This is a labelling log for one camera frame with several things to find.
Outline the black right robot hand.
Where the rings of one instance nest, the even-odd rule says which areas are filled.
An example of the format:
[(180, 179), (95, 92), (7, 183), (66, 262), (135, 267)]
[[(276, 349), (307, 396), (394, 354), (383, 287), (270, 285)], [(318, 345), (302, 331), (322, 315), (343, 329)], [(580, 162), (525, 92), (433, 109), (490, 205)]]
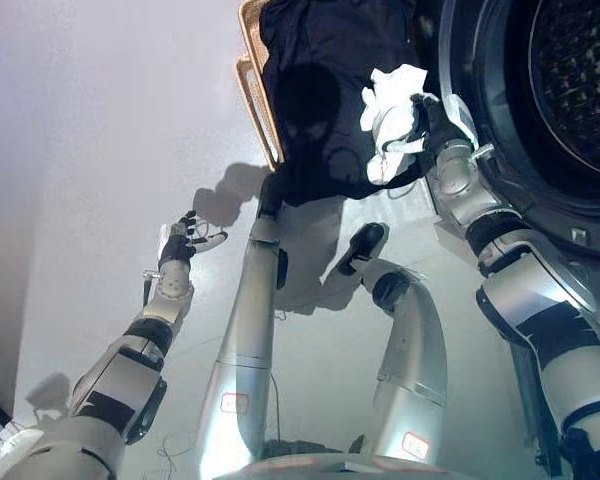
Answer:
[(418, 130), (423, 134), (425, 151), (438, 154), (452, 140), (467, 142), (474, 150), (477, 149), (472, 138), (449, 119), (438, 97), (417, 93), (411, 96), (411, 101), (418, 114)]

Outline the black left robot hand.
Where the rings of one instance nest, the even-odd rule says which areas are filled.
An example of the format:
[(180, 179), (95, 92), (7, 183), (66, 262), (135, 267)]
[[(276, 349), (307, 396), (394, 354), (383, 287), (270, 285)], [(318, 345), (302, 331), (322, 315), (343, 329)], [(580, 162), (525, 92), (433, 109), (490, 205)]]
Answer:
[(158, 269), (171, 261), (179, 261), (189, 266), (196, 254), (217, 248), (228, 239), (228, 233), (225, 231), (194, 238), (197, 223), (197, 212), (189, 210), (170, 225), (166, 243), (158, 258)]

